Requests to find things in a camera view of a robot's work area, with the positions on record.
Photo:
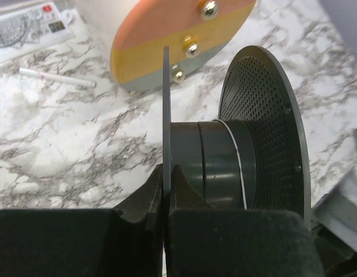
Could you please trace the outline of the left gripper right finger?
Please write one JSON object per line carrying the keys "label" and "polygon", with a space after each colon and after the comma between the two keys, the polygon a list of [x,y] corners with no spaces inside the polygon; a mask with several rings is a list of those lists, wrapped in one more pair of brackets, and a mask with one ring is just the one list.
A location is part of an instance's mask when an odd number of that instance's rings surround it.
{"label": "left gripper right finger", "polygon": [[175,165],[172,171],[170,209],[212,209],[213,207],[189,184],[183,168]]}

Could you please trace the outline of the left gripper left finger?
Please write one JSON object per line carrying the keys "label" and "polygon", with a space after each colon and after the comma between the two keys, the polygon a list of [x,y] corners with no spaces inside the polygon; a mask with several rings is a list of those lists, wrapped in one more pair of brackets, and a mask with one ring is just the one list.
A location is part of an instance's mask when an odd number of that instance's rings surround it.
{"label": "left gripper left finger", "polygon": [[116,205],[113,210],[125,222],[143,223],[154,228],[160,220],[160,204],[163,190],[163,165],[158,164],[145,183]]}

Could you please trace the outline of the black cable spool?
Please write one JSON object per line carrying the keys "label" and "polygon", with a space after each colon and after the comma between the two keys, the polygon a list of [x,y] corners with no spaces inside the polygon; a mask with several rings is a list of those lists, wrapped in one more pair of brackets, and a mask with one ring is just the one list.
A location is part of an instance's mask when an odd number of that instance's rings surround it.
{"label": "black cable spool", "polygon": [[163,190],[180,165],[212,206],[286,209],[311,222],[311,178],[305,130],[290,81],[261,46],[234,56],[216,119],[172,122],[169,51],[163,55]]}

